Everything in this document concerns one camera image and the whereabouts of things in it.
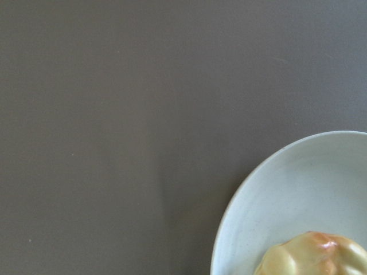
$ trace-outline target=gray surface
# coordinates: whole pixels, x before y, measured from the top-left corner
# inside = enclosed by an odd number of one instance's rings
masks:
[[[0,274],[208,274],[264,158],[367,130],[365,1],[1,1]]]

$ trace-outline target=gray table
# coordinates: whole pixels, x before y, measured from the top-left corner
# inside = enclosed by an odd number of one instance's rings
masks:
[[[2,1],[0,274],[208,274],[299,138],[367,131],[365,1]]]

